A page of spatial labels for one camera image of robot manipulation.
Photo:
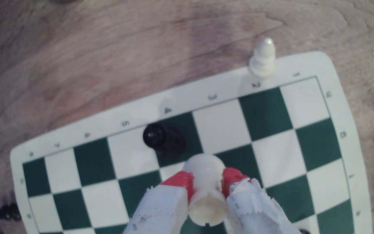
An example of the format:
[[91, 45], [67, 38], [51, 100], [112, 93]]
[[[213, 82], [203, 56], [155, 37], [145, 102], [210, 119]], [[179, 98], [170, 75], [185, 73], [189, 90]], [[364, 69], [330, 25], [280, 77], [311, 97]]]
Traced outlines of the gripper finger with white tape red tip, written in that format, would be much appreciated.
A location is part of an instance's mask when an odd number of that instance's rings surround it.
[[300, 234], [278, 202], [263, 191], [256, 178], [236, 168], [222, 173], [222, 193], [243, 234]]
[[179, 234], [195, 193], [192, 172], [180, 171], [147, 189], [124, 234]]

